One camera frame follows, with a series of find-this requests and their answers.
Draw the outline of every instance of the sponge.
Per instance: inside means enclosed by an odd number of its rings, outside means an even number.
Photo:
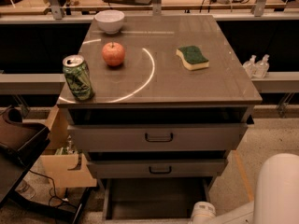
[[[198,70],[209,66],[208,59],[203,56],[201,50],[196,46],[178,48],[176,54],[188,70]]]

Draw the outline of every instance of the bowl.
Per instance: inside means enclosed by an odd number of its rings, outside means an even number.
[[[124,13],[118,10],[100,11],[94,18],[98,27],[107,34],[116,34],[124,23]]]

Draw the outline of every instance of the spray bottle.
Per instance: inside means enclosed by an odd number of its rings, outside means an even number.
[[[249,61],[243,63],[243,68],[245,69],[246,73],[249,77],[252,77],[254,71],[254,63],[255,63],[255,55],[252,55]]]
[[[254,77],[264,78],[269,69],[269,55],[264,55],[263,58],[254,64]]]

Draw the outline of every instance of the apple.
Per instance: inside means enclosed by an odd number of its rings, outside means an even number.
[[[124,47],[117,42],[106,43],[102,48],[102,57],[107,65],[118,66],[123,63],[125,56]]]

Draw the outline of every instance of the green soda can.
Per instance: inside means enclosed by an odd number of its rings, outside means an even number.
[[[85,101],[94,96],[92,83],[90,81],[88,65],[84,58],[79,55],[65,57],[64,76],[69,89],[76,99]]]

